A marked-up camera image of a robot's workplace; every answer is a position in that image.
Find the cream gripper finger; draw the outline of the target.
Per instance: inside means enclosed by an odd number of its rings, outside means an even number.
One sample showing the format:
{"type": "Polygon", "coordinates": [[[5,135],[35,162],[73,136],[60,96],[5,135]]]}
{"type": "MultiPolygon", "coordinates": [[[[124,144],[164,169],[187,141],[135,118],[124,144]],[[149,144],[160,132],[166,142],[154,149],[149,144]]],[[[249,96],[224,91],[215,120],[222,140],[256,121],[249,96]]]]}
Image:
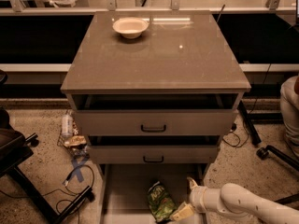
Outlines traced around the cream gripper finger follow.
{"type": "Polygon", "coordinates": [[[192,177],[188,176],[187,177],[187,181],[189,182],[189,188],[190,188],[190,190],[193,190],[193,189],[195,189],[195,188],[198,187],[197,182],[192,177]]]}
{"type": "Polygon", "coordinates": [[[178,209],[170,216],[172,221],[180,221],[194,215],[194,208],[186,202],[183,202],[178,209]]]}

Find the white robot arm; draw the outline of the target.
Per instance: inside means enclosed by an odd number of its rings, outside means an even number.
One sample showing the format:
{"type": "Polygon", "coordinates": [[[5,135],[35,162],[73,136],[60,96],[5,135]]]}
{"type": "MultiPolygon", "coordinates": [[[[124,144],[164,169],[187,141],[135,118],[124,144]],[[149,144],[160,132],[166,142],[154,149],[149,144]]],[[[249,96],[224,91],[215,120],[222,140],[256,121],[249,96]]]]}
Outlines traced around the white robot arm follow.
{"type": "Polygon", "coordinates": [[[227,183],[220,189],[211,189],[199,186],[191,177],[187,180],[191,191],[189,201],[179,206],[170,216],[171,220],[215,212],[237,221],[247,221],[255,216],[266,224],[299,224],[298,210],[262,198],[237,184],[227,183]]]}

